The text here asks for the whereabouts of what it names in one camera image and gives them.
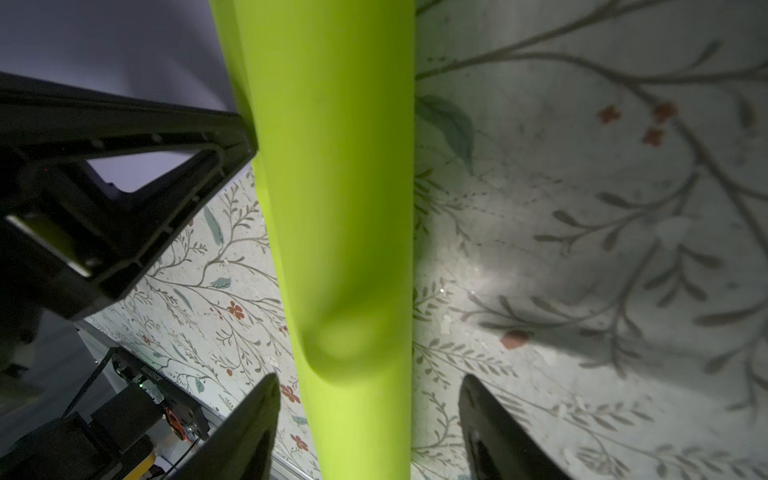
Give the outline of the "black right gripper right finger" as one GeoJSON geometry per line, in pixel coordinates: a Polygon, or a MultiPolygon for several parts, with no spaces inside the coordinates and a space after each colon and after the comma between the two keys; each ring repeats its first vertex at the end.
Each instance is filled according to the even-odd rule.
{"type": "Polygon", "coordinates": [[[462,380],[459,417],[473,479],[569,478],[474,375],[462,380]]]}

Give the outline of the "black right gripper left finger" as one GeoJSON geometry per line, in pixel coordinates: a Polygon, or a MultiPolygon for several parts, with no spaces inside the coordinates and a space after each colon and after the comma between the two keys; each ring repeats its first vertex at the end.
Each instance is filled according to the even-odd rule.
{"type": "Polygon", "coordinates": [[[279,380],[266,375],[174,479],[242,480],[270,476],[280,410],[279,380]]]}

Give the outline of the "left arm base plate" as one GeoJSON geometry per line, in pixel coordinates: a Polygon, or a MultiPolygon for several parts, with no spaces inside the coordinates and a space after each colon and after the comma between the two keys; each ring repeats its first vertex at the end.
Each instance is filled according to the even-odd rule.
{"type": "Polygon", "coordinates": [[[3,479],[124,479],[141,476],[153,453],[147,435],[164,420],[180,440],[206,440],[203,406],[122,347],[108,350],[63,415],[15,442],[1,458],[3,479]],[[106,368],[127,385],[88,420],[74,410],[106,368]]]}

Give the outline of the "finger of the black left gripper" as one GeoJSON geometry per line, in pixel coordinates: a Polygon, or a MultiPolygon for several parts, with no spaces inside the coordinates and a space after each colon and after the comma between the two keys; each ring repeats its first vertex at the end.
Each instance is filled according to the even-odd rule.
{"type": "Polygon", "coordinates": [[[2,318],[79,320],[122,300],[256,151],[235,113],[3,74],[2,318]],[[93,168],[157,152],[187,159],[133,192],[93,168]]]}

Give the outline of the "lime green paper sheet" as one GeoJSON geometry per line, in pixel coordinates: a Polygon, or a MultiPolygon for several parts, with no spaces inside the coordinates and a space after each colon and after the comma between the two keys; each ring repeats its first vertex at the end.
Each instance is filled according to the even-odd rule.
{"type": "Polygon", "coordinates": [[[411,475],[415,6],[214,1],[326,479],[411,475]]]}

